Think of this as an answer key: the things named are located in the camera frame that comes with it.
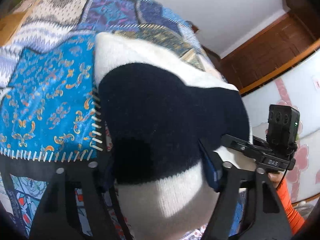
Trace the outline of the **right hand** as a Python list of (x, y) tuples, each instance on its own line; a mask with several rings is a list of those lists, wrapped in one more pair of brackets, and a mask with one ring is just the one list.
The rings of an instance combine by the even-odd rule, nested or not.
[(277, 188), (281, 184), (284, 178), (284, 172), (276, 172), (276, 173), (270, 172), (267, 175), (275, 188)]

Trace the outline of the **orange sleeved right forearm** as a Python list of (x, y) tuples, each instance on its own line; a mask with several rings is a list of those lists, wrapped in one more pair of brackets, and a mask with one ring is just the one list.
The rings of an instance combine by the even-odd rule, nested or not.
[(281, 200), (284, 207), (287, 219), (290, 224), (292, 234), (295, 235), (305, 223), (305, 219), (300, 215), (300, 213), (295, 210), (291, 203), (291, 198), (289, 191), (287, 189), (287, 182), (284, 179), (277, 187), (277, 194)]

